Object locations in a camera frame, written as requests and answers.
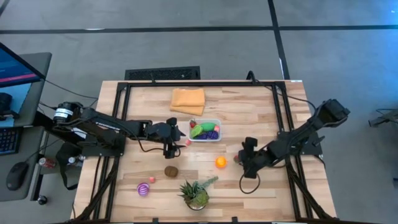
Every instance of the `monitor screen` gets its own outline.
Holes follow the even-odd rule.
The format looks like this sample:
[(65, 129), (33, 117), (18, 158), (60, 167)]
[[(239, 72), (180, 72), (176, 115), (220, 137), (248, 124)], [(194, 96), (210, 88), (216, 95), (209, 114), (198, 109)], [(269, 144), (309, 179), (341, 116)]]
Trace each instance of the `monitor screen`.
[(32, 83), (40, 80), (37, 71), (9, 49), (0, 48), (0, 87)]

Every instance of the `concrete floor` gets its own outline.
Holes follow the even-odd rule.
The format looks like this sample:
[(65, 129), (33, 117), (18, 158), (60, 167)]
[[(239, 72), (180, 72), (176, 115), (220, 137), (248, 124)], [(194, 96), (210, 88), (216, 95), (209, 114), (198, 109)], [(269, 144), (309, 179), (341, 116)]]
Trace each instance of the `concrete floor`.
[[(398, 3), (379, 0), (274, 0), (280, 26), (398, 24)], [(183, 26), (271, 26), (267, 1), (250, 0), (11, 0), (0, 30)], [(343, 220), (396, 223), (397, 126), (369, 128), (376, 108), (398, 108), (398, 30), (281, 31), (291, 79), (303, 80), (316, 105), (336, 98), (351, 110), (338, 129), (321, 131), (326, 173)], [(196, 66), (202, 79), (282, 79), (273, 31), (120, 34), (2, 34), (18, 54), (53, 53), (48, 79), (97, 96), (103, 80), (122, 80), (133, 68)], [(52, 85), (42, 101), (90, 104)], [(45, 109), (46, 114), (52, 111)], [(50, 223), (69, 218), (74, 191), (59, 175), (44, 177), (38, 206), (2, 202), (0, 223)]]

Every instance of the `succulent plant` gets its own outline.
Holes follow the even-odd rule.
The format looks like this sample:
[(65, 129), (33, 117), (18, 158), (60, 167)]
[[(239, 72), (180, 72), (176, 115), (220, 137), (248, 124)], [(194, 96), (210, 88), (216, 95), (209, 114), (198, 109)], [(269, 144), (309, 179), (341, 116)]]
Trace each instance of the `succulent plant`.
[(199, 184), (198, 181), (194, 181), (192, 185), (188, 183), (188, 181), (185, 181), (185, 184), (180, 187), (183, 194), (179, 196), (184, 198), (187, 205), (204, 207), (209, 201), (209, 195), (205, 189), (216, 180), (218, 180), (218, 177), (210, 178), (202, 184)]
[(200, 190), (197, 193), (197, 196), (191, 200), (190, 205), (193, 207), (203, 207), (207, 205), (208, 202), (209, 202), (209, 195), (207, 195), (206, 191)]

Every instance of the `wooden tabletop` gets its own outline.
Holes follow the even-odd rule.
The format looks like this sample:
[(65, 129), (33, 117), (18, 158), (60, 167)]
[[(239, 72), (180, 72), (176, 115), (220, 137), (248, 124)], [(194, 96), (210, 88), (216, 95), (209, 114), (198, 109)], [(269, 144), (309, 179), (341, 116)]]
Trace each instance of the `wooden tabletop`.
[[(111, 115), (116, 86), (116, 81), (103, 82), (97, 111)], [(288, 95), (306, 99), (302, 82), (286, 81), (286, 86)], [(129, 99), (127, 119), (151, 119), (157, 123), (176, 117), (180, 130), (188, 134), (188, 121), (191, 118), (216, 118), (222, 124), (222, 140), (193, 142), (183, 148), (181, 156), (175, 159), (164, 159), (162, 151), (144, 153), (136, 141), (127, 140), (125, 154), (119, 165), (111, 221), (151, 222), (152, 218), (157, 217), (160, 222), (227, 222), (234, 216), (238, 217), (239, 221), (254, 222), (295, 220), (285, 169), (260, 170), (259, 189), (246, 195), (239, 190), (238, 184), (243, 168), (233, 162), (233, 157), (242, 149), (241, 143), (246, 136), (257, 138), (259, 147), (276, 137), (279, 129), (272, 92), (261, 86), (204, 87), (206, 106), (203, 116), (197, 117), (169, 110), (173, 89), (174, 87), (134, 87)], [(123, 99), (124, 95), (121, 97), (119, 111)], [(284, 111), (282, 97), (279, 100)], [(289, 102), (294, 125), (299, 127), (310, 117), (308, 105), (291, 98)], [(184, 144), (185, 140), (184, 137), (179, 143)], [(145, 149), (159, 147), (159, 144), (151, 142), (145, 142), (143, 145)], [(215, 166), (218, 156), (225, 156), (228, 160), (224, 169)], [(97, 159), (92, 157), (84, 162), (75, 198), (77, 215), (90, 202)], [(302, 160), (309, 191), (327, 213), (335, 216), (323, 164), (313, 156), (302, 156)], [(179, 175), (174, 179), (166, 177), (166, 166), (178, 167)], [(207, 188), (210, 201), (205, 209), (190, 210), (183, 198), (177, 196), (180, 194), (179, 186), (185, 180), (201, 181), (215, 175), (219, 180)], [(136, 191), (137, 184), (149, 182), (149, 177), (155, 177), (156, 183), (150, 184), (148, 196), (140, 197)], [(253, 189), (256, 184), (257, 180), (243, 180), (243, 188), (246, 191)], [(298, 189), (297, 192), (301, 214), (305, 217), (302, 195)], [(100, 217), (104, 217), (107, 199), (108, 193), (105, 193)]]

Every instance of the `orange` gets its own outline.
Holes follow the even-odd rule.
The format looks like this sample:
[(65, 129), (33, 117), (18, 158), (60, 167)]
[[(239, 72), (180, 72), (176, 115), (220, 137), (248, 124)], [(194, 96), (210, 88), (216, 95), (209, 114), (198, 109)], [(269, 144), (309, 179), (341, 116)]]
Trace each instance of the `orange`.
[(224, 156), (219, 156), (219, 157), (217, 157), (217, 159), (216, 159), (216, 166), (218, 167), (218, 168), (224, 168), (225, 166), (226, 166), (226, 159), (225, 159), (225, 157)]

